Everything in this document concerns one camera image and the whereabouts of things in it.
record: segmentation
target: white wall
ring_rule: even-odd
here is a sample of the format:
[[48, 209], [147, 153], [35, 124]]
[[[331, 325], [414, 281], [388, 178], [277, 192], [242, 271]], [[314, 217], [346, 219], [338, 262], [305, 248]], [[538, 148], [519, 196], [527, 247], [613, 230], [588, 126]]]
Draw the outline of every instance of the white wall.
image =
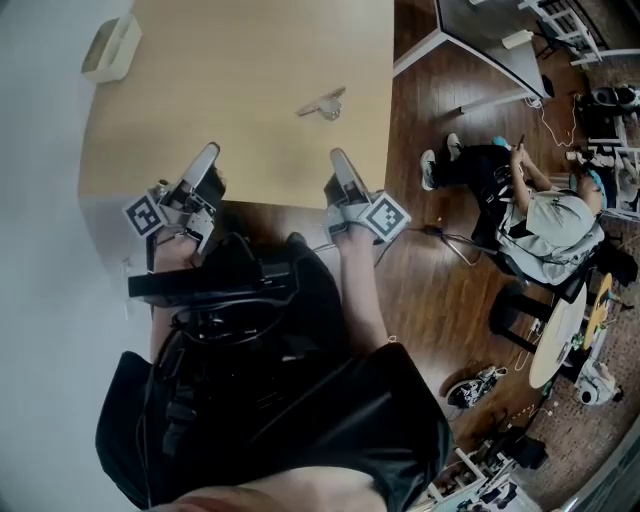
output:
[[120, 353], [145, 354], [78, 207], [93, 87], [84, 53], [129, 0], [11, 0], [0, 13], [0, 495], [12, 512], [131, 506], [96, 422]]

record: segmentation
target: white round table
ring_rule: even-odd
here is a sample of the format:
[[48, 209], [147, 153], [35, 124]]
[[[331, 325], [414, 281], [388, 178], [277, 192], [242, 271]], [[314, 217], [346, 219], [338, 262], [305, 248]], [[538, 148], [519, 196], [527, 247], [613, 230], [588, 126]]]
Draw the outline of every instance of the white round table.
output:
[[531, 362], [531, 387], [544, 386], [560, 370], [571, 351], [571, 339], [580, 330], [586, 306], [587, 287], [583, 285], [573, 304], [560, 299], [553, 308]]

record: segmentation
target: small white object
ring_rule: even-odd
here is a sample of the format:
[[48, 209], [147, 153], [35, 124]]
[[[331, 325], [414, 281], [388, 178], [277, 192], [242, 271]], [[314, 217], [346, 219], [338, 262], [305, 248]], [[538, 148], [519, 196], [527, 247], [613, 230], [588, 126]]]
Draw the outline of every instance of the small white object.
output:
[[103, 23], [82, 62], [82, 74], [97, 84], [122, 80], [129, 72], [141, 37], [132, 14]]
[[502, 40], [503, 46], [507, 50], [511, 50], [511, 48], [515, 48], [516, 46], [520, 46], [521, 44], [528, 43], [533, 38], [533, 32], [530, 30], [521, 30], [520, 32], [516, 32], [515, 34], [511, 34], [508, 37], [505, 37]]

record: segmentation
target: sneaker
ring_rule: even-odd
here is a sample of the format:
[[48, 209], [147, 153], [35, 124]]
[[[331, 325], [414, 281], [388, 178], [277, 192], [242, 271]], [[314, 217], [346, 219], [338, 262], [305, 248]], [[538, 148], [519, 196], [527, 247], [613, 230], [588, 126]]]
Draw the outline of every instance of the sneaker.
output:
[[447, 136], [447, 148], [451, 155], [451, 161], [455, 162], [460, 157], [463, 148], [462, 144], [460, 144], [460, 139], [455, 133], [450, 133]]
[[489, 391], [498, 379], [507, 374], [506, 368], [489, 366], [478, 373], [475, 379], [467, 379], [454, 384], [447, 393], [447, 404], [459, 409], [470, 409]]
[[422, 188], [425, 190], [433, 190], [435, 183], [433, 182], [433, 168], [436, 165], [436, 154], [432, 149], [427, 149], [420, 157], [420, 168], [422, 169]]

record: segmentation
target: round table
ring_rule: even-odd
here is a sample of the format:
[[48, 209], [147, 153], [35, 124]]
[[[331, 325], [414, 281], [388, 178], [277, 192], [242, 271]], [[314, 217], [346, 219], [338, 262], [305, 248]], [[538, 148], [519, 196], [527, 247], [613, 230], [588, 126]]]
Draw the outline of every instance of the round table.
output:
[[[517, 283], [505, 286], [491, 308], [489, 325], [493, 333], [504, 336], [534, 354], [529, 384], [540, 388], [560, 370], [571, 350], [571, 340], [579, 332], [584, 317], [587, 287], [582, 286], [573, 304], [560, 299], [554, 307], [527, 297], [523, 292]], [[538, 346], [510, 329], [520, 313], [546, 323]]]
[[553, 309], [531, 362], [529, 384], [541, 388], [560, 369], [571, 351], [571, 339], [580, 331], [587, 306], [587, 287], [582, 286], [573, 304], [560, 299]]

